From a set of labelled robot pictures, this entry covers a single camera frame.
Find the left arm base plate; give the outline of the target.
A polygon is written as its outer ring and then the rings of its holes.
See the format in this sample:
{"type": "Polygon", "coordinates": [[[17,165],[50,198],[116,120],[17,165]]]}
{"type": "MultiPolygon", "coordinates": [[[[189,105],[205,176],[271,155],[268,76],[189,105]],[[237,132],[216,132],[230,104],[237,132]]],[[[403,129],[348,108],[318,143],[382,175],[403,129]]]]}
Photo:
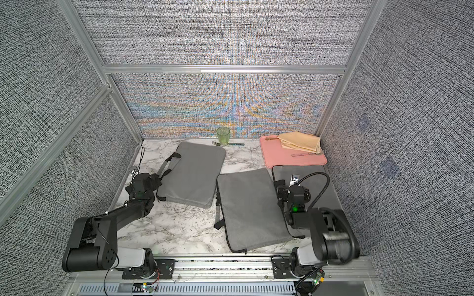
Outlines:
{"type": "Polygon", "coordinates": [[[155,260],[155,267],[136,267],[123,270],[122,279],[171,279],[174,273],[176,260],[159,259],[155,260]]]}

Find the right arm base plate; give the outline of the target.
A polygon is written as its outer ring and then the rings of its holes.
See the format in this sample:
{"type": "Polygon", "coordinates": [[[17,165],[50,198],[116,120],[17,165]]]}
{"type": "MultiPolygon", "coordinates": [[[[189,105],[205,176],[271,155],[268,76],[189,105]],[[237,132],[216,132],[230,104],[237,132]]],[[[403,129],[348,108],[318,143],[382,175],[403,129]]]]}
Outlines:
{"type": "Polygon", "coordinates": [[[274,255],[270,258],[275,279],[296,279],[291,271],[290,259],[281,255],[274,255]]]}

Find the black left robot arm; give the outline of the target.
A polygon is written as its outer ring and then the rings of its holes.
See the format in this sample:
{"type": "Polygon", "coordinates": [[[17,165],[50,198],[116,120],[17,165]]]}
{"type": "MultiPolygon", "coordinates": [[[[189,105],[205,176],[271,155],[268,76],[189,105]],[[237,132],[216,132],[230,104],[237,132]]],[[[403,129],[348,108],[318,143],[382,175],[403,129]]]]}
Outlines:
{"type": "Polygon", "coordinates": [[[74,273],[119,269],[138,277],[152,276],[156,263],[151,249],[119,247],[117,234],[118,230],[150,214],[160,185],[159,175],[140,173],[126,187],[129,199],[122,207],[102,215],[78,218],[65,248],[63,270],[74,273]]]}

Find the grey laptop bag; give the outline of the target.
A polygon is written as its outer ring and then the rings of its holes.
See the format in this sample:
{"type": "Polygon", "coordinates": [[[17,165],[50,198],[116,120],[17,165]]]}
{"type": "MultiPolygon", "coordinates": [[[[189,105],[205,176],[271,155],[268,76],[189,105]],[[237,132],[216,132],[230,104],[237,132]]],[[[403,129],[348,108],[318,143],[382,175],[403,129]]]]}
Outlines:
{"type": "Polygon", "coordinates": [[[224,148],[182,142],[159,170],[159,201],[210,208],[226,151],[224,148]]]}
{"type": "MultiPolygon", "coordinates": [[[[290,185],[292,175],[298,175],[303,178],[311,173],[322,172],[326,173],[326,169],[323,165],[314,166],[293,166],[293,165],[278,165],[272,168],[272,178],[278,185],[285,182],[286,185],[290,185]]],[[[305,209],[310,208],[311,203],[316,199],[318,194],[324,188],[327,183],[327,178],[321,175],[311,176],[301,183],[301,186],[309,190],[311,194],[310,201],[305,203],[305,209]]],[[[341,202],[339,201],[336,190],[333,186],[333,181],[330,181],[327,189],[314,204],[314,208],[331,208],[331,209],[342,209],[341,202]]],[[[308,238],[310,234],[309,229],[294,229],[292,226],[287,225],[287,230],[290,236],[297,239],[308,238]]]]}
{"type": "Polygon", "coordinates": [[[223,218],[214,226],[225,228],[233,253],[286,243],[288,233],[277,194],[267,169],[221,174],[217,177],[217,203],[223,218]]]}

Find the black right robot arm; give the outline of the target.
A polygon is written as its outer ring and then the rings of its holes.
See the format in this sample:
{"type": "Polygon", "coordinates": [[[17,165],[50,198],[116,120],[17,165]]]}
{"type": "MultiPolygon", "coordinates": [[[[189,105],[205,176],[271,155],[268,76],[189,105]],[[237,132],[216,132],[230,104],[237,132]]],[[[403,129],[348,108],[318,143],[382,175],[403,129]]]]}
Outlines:
{"type": "Polygon", "coordinates": [[[307,206],[311,194],[297,184],[275,185],[278,206],[289,234],[311,243],[290,253],[290,271],[296,277],[327,265],[345,265],[360,256],[359,242],[341,209],[307,206]]]}

